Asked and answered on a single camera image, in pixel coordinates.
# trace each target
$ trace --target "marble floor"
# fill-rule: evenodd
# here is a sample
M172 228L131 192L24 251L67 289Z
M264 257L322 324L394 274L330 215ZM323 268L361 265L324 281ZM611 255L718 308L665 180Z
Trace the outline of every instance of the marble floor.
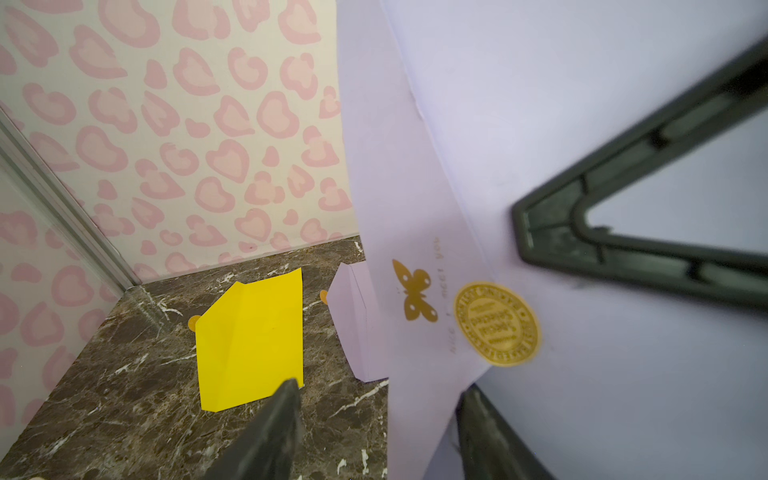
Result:
M235 281L301 267L305 432L291 480L386 477L387 381L362 383L319 301L359 238L222 266L129 290L0 462L0 478L202 477L265 402L200 410L187 320Z

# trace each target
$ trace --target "gold foil sticker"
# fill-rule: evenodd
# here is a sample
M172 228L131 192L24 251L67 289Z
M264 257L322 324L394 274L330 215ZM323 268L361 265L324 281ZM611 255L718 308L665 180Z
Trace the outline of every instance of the gold foil sticker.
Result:
M503 286L464 286L456 295L454 314L467 340L493 365L519 365L532 359L541 344L533 310Z
M410 321L424 316L430 322L437 322L437 310L424 300L425 295L422 293L432 285L429 274L421 269L413 270L411 274L411 271L397 260L392 260L392 265L395 267L397 280L406 289L406 301L402 306L406 319Z

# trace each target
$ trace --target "gold butterfly print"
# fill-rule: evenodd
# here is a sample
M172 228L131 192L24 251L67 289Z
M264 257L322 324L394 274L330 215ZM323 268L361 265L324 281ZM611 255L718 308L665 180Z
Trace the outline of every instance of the gold butterfly print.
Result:
M410 270L397 260L393 260L392 265L395 266L397 280L406 289L406 302L403 304L406 319L415 320L419 318L419 315L423 315L430 322L437 322L437 312L432 308L432 305L424 301L425 295L422 293L423 290L432 285L429 274L421 269L414 270L411 274Z

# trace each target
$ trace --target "black plastic frame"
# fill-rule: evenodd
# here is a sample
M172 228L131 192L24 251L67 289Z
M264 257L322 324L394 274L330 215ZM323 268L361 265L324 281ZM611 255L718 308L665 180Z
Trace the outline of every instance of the black plastic frame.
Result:
M465 480L556 480L477 385L462 393L456 420Z
M587 210L604 198L677 160L767 104L765 38L518 201L511 213L520 257L527 263L569 273L768 310L768 257L613 235L607 228L589 227L584 218Z

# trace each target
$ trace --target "yellow folded card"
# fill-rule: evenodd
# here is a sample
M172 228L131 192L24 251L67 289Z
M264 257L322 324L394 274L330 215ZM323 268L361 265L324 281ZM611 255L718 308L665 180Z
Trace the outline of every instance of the yellow folded card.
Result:
M219 412L304 386L301 269L235 282L195 324L200 406Z

